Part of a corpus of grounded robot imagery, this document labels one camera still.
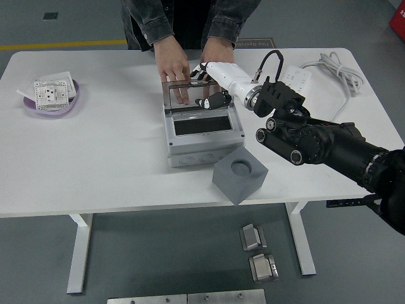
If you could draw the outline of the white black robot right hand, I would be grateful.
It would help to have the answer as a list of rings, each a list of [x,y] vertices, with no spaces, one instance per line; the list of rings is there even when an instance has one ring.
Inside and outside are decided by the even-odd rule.
[[[206,74],[218,85],[228,91],[232,97],[238,97],[241,103],[253,111],[254,99],[258,97],[261,86],[254,83],[248,74],[235,63],[207,62],[200,63],[190,73],[190,77],[199,74],[203,78]]]

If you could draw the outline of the person's right hand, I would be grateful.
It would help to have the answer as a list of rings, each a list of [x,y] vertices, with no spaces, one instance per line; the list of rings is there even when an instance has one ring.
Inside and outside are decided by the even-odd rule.
[[[153,44],[156,66],[162,82],[190,79],[187,55],[180,44],[170,35]]]

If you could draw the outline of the person's left hand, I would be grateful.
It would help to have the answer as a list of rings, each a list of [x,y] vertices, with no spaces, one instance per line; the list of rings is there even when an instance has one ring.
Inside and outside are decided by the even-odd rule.
[[[235,63],[233,44],[221,37],[209,37],[202,51],[201,63]]]

